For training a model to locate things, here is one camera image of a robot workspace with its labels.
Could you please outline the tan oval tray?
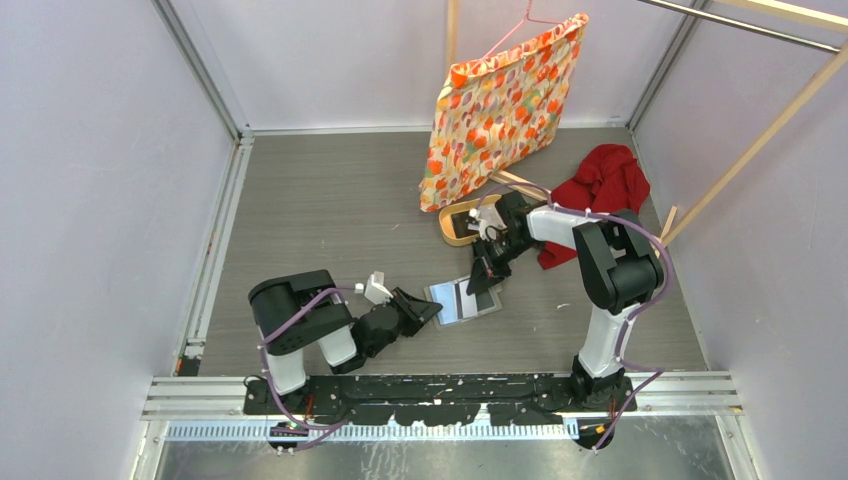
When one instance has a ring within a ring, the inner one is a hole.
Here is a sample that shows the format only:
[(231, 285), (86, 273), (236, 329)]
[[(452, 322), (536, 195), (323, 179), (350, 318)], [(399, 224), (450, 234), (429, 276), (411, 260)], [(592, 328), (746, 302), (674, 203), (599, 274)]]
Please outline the tan oval tray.
[[(500, 198), (500, 194), (488, 195), (482, 199), (481, 206), (484, 204), (495, 205)], [(461, 247), (471, 244), (479, 237), (477, 233), (472, 233), (467, 227), (468, 211), (474, 207), (479, 208), (477, 203), (477, 199), (459, 202), (449, 205), (439, 212), (438, 220), (446, 243), (454, 247)]]

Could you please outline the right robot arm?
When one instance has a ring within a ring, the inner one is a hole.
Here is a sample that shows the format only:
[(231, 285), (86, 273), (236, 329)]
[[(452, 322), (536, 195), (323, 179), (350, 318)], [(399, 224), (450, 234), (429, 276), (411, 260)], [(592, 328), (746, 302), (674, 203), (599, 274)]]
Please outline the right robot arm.
[(584, 289), (593, 304), (585, 343), (574, 357), (568, 392), (584, 410), (596, 410), (624, 391), (623, 352), (638, 315), (665, 292), (674, 269), (668, 252), (631, 210), (595, 213), (552, 201), (528, 202), (519, 192), (494, 204), (494, 224), (478, 207), (473, 262), (466, 287), (481, 293), (508, 278), (510, 262), (544, 244), (575, 251)]

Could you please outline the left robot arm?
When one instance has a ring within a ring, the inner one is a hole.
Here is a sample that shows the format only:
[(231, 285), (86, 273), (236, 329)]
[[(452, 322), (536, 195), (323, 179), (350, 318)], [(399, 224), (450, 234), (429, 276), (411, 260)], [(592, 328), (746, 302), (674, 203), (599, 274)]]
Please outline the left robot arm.
[(384, 285), (375, 271), (353, 292), (372, 304), (356, 317), (344, 289), (327, 270), (273, 278), (248, 294), (261, 334), (258, 349), (268, 371), (268, 400), (280, 412), (298, 412), (307, 398), (304, 350), (316, 343), (334, 374), (361, 368), (400, 337), (412, 337), (442, 311), (440, 303)]

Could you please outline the white magnetic stripe card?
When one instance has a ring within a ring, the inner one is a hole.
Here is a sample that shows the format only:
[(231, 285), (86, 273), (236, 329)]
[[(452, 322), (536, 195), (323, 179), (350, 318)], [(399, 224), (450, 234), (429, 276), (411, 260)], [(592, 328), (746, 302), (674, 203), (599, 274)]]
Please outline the white magnetic stripe card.
[(479, 315), (475, 295), (468, 292), (469, 280), (463, 279), (456, 284), (457, 315), (461, 319), (473, 318)]

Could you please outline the black card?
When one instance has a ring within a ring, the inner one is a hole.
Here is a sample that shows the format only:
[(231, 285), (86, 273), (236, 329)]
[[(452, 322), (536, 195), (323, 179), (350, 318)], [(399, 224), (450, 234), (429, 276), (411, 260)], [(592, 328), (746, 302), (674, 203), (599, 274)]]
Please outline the black card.
[(500, 308), (498, 293), (499, 288), (493, 287), (475, 295), (476, 307), (479, 314)]

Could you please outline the taupe leather card holder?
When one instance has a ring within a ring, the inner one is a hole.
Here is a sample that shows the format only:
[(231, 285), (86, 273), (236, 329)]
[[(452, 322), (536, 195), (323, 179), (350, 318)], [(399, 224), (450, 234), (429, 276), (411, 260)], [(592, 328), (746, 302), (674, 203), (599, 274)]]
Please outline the taupe leather card holder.
[(503, 308), (499, 294), (500, 285), (495, 285), (478, 294), (468, 294), (469, 277), (428, 286), (424, 289), (428, 301), (442, 306), (437, 314), (438, 327), (450, 327), (497, 312)]

